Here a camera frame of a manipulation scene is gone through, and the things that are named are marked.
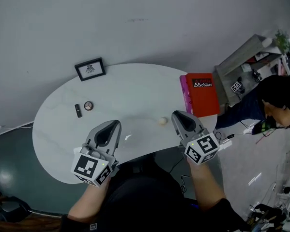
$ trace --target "wire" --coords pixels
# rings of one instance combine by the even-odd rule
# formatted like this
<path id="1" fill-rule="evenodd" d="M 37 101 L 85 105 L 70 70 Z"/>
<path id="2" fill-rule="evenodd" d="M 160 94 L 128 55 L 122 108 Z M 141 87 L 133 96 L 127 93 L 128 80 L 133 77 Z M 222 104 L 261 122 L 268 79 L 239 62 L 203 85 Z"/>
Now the wire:
<path id="1" fill-rule="evenodd" d="M 281 206 L 285 206 L 285 208 L 286 208 L 286 204 L 285 203 L 282 203 L 282 204 L 280 204 L 280 205 L 278 205 L 277 207 L 281 207 Z"/>
<path id="2" fill-rule="evenodd" d="M 181 158 L 172 168 L 171 168 L 171 170 L 169 171 L 169 174 L 173 171 L 173 169 L 182 161 L 184 159 L 184 157 L 183 158 Z"/>
<path id="3" fill-rule="evenodd" d="M 181 177 L 180 177 L 180 179 L 182 180 L 182 185 L 181 185 L 181 190 L 182 190 L 182 194 L 183 194 L 183 196 L 184 196 L 184 193 L 185 192 L 187 192 L 187 188 L 185 187 L 185 182 L 184 182 L 184 180 L 183 180 L 183 178 L 192 178 L 192 176 L 188 176 L 188 175 L 182 175 Z"/>
<path id="4" fill-rule="evenodd" d="M 15 129 L 26 129 L 26 128 L 33 128 L 33 126 L 31 127 L 16 127 L 16 128 L 2 128 L 4 130 L 15 130 Z"/>
<path id="5" fill-rule="evenodd" d="M 219 140 L 219 144 L 220 144 L 221 141 L 226 140 L 226 139 L 233 138 L 234 135 L 246 135 L 246 134 L 247 134 L 247 133 L 234 133 L 234 134 L 231 134 L 231 135 L 227 136 L 226 138 L 222 139 L 222 138 L 221 138 L 221 137 L 222 137 L 221 132 L 217 131 L 217 132 L 214 134 L 214 136 L 216 137 L 216 139 Z"/>
<path id="6" fill-rule="evenodd" d="M 269 188 L 267 189 L 267 191 L 266 191 L 266 193 L 265 193 L 265 195 L 264 195 L 264 197 L 263 197 L 263 199 L 261 200 L 260 203 L 262 203 L 262 202 L 264 201 L 264 199 L 265 199 L 267 193 L 269 192 L 270 188 L 272 187 L 272 184 L 271 184 L 271 185 L 269 186 Z"/>
<path id="7" fill-rule="evenodd" d="M 237 97 L 240 99 L 240 102 L 242 101 L 240 95 L 238 93 L 236 93 Z"/>
<path id="8" fill-rule="evenodd" d="M 244 124 L 243 122 L 241 122 L 241 124 L 243 125 L 243 126 L 245 126 L 247 129 L 249 129 L 249 130 L 252 130 L 253 129 L 253 127 L 249 127 L 248 125 L 246 125 L 246 124 Z"/>
<path id="9" fill-rule="evenodd" d="M 255 210 L 255 212 L 257 212 L 257 210 L 251 204 L 249 206 L 251 206 Z"/>
<path id="10" fill-rule="evenodd" d="M 268 130 L 268 131 L 271 131 L 271 133 L 270 134 L 267 134 L 267 135 L 265 135 L 263 132 L 262 132 L 262 134 L 263 134 L 264 137 L 268 137 L 268 136 L 272 135 L 275 130 L 276 129 L 274 129 L 274 130 Z"/>
<path id="11" fill-rule="evenodd" d="M 221 141 L 223 141 L 223 140 L 226 140 L 226 139 L 227 139 L 227 137 L 226 137 L 226 138 L 224 138 L 224 139 L 221 139 L 221 138 L 222 138 L 222 134 L 221 134 L 221 132 L 219 132 L 219 131 L 217 131 L 217 132 L 214 134 L 214 136 L 216 137 L 216 139 L 218 139 L 218 140 L 219 140 L 219 144 L 220 144 L 220 142 L 221 142 Z"/>

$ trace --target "black frame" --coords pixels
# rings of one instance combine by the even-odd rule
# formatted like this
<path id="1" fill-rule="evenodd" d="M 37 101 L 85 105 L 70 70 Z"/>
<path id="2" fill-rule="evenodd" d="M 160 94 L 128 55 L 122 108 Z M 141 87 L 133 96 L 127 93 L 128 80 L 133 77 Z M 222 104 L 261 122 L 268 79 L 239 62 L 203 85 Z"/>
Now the black frame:
<path id="1" fill-rule="evenodd" d="M 79 71 L 79 68 L 81 68 L 83 66 L 86 66 L 86 65 L 89 65 L 89 64 L 97 63 L 97 62 L 99 62 L 100 65 L 101 65 L 102 73 L 101 74 L 97 74 L 97 75 L 93 75 L 93 76 L 89 76 L 89 77 L 86 77 L 86 78 L 82 78 L 81 73 Z M 77 64 L 77 65 L 75 65 L 75 69 L 76 69 L 77 74 L 78 74 L 78 76 L 79 76 L 79 78 L 80 78 L 80 80 L 82 82 L 86 81 L 86 80 L 89 80 L 89 79 L 92 79 L 92 78 L 95 78 L 95 77 L 98 77 L 98 76 L 101 76 L 101 75 L 106 75 L 106 72 L 105 72 L 105 69 L 104 69 L 104 65 L 103 65 L 103 62 L 102 62 L 102 58 L 96 58 L 96 59 L 93 59 L 93 60 L 90 60 L 90 61 L 87 61 L 87 62 L 84 62 L 84 63 Z"/>

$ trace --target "round compact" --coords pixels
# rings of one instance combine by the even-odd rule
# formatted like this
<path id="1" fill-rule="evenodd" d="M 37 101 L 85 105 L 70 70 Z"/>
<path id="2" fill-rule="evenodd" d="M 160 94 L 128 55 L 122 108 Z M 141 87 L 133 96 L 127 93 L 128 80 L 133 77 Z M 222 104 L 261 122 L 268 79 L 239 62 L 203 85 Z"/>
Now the round compact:
<path id="1" fill-rule="evenodd" d="M 91 111 L 93 109 L 93 103 L 91 101 L 87 101 L 84 105 L 84 108 L 87 110 L 87 111 Z"/>

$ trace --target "forearm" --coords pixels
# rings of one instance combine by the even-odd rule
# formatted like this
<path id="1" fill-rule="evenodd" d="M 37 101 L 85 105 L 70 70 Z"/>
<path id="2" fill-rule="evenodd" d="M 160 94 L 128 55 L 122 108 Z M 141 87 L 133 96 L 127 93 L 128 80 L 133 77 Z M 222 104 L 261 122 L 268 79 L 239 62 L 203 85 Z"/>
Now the forearm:
<path id="1" fill-rule="evenodd" d="M 290 125 L 290 110 L 281 109 L 278 107 L 274 107 L 271 109 L 271 113 L 273 118 L 282 126 L 289 126 Z"/>
<path id="2" fill-rule="evenodd" d="M 68 213 L 68 218 L 78 222 L 90 222 L 99 212 L 107 193 L 109 179 L 100 188 L 88 185 L 84 194 Z"/>
<path id="3" fill-rule="evenodd" d="M 226 198 L 206 164 L 192 166 L 191 175 L 200 209 L 206 211 Z"/>

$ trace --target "ball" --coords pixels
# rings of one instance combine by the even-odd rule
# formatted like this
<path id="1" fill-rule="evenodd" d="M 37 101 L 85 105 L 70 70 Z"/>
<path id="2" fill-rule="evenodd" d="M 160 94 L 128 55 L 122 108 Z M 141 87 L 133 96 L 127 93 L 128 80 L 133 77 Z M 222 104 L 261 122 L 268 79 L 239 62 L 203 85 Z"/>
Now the ball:
<path id="1" fill-rule="evenodd" d="M 159 125 L 163 126 L 168 122 L 168 119 L 166 117 L 162 117 L 159 119 L 158 123 Z"/>

